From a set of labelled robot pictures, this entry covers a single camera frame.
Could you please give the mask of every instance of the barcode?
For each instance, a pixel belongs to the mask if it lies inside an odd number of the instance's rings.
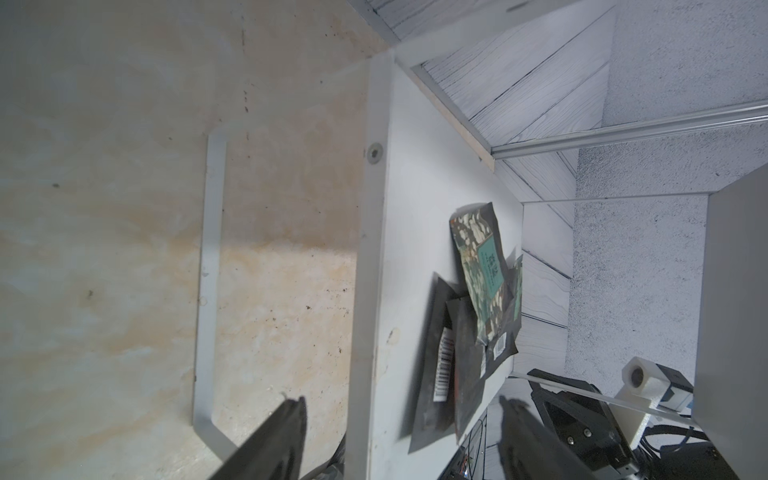
[[[440,347],[437,349],[437,369],[435,370],[435,393],[433,402],[448,401],[448,385],[451,382],[451,364],[453,361],[453,330],[443,327]]]
[[[498,338],[496,344],[493,346],[493,360],[496,360],[499,355],[507,348],[507,333],[502,333],[502,336]]]

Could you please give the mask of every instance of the wood grain panel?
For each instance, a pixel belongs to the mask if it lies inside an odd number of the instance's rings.
[[[615,8],[512,85],[470,121],[491,145],[507,144],[609,60]]]
[[[541,200],[503,161],[496,161],[495,174],[521,202]],[[523,250],[568,278],[573,277],[573,229],[549,205],[525,206]]]
[[[513,370],[528,373],[531,369],[563,375],[568,329],[523,316],[523,326],[515,339],[518,353]]]
[[[498,395],[494,398],[493,402],[488,405],[488,428],[486,429],[486,450],[492,445],[499,443],[502,440],[502,418],[504,416],[502,406],[499,404],[499,397],[505,397],[506,399],[519,399],[530,405],[528,411],[540,422],[541,417],[536,410],[536,407],[531,401],[531,385],[528,380],[523,379],[506,379],[502,388],[498,391]]]
[[[513,142],[589,130],[603,117],[608,64],[523,130]]]
[[[569,279],[573,277],[573,237],[573,229],[548,205],[525,206],[523,250]]]
[[[558,155],[563,159],[565,166],[571,170],[574,177],[578,171],[578,150],[578,148],[573,148],[571,150],[561,150],[558,152]]]
[[[615,5],[585,0],[424,64],[471,118]]]
[[[571,282],[527,253],[523,256],[522,312],[568,326]]]
[[[523,317],[523,327],[520,329],[515,342],[520,352],[515,355],[515,362],[512,367],[514,371],[528,373],[531,369],[541,369],[555,375],[563,374],[565,370],[565,347],[568,342],[567,329]],[[531,386],[528,381],[506,379],[496,397],[488,404],[486,445],[494,445],[502,439],[502,407],[498,402],[500,396],[508,399],[525,400],[531,406],[531,414],[541,421],[541,417],[531,401]]]
[[[562,200],[576,195],[576,177],[556,152],[510,158],[505,162],[542,200]],[[572,203],[550,207],[569,227],[574,226]]]
[[[502,469],[502,461],[498,457],[498,446],[491,443],[486,443],[485,447],[485,474],[484,480],[506,480],[504,477],[504,470]]]
[[[452,22],[489,0],[392,0],[375,1],[376,13],[401,40],[426,33]]]

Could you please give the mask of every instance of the metal rod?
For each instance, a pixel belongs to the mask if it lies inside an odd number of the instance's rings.
[[[520,202],[523,205],[529,204],[561,204],[562,202],[604,202],[606,200],[626,200],[630,198],[657,198],[657,197],[691,197],[697,195],[716,194],[718,190],[709,190],[704,192],[683,192],[680,194],[652,194],[652,195],[624,195],[621,197],[591,197],[591,198],[568,198],[565,200],[535,200],[529,202]]]
[[[600,393],[577,389],[574,386],[565,385],[564,383],[552,382],[551,380],[540,379],[537,376],[525,375],[524,373],[510,372],[508,378],[523,379],[523,380],[528,380],[529,382],[536,382],[542,385],[555,387],[557,389],[565,390],[566,392],[571,392],[577,395],[585,396],[589,399],[601,400],[602,402],[606,402],[610,405],[624,407],[626,409],[631,409],[636,412],[647,413],[648,415],[655,415],[657,417],[661,417],[662,419],[671,420],[672,422],[679,422],[684,425],[688,425],[689,427],[699,426],[693,419],[689,419],[687,417],[681,417],[677,413],[665,412],[664,410],[657,410],[657,409],[648,409],[639,405],[635,405],[632,402],[627,402],[626,400],[619,400],[610,396],[601,395]]]
[[[761,121],[768,121],[768,100],[500,145],[493,147],[491,154],[496,160],[501,160],[572,148],[597,147],[645,138],[686,134],[713,128],[734,127]]]

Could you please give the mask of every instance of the white wall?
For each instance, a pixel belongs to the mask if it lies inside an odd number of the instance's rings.
[[[768,98],[768,4],[619,4],[603,125]],[[768,125],[582,149],[577,195],[718,190],[768,161]],[[643,356],[693,381],[705,197],[580,204],[566,373],[609,395]]]

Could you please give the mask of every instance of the screw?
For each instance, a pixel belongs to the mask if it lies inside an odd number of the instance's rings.
[[[383,156],[384,147],[379,142],[371,144],[370,147],[368,147],[368,152],[366,156],[368,157],[368,162],[371,164],[376,164],[381,160],[381,157]]]

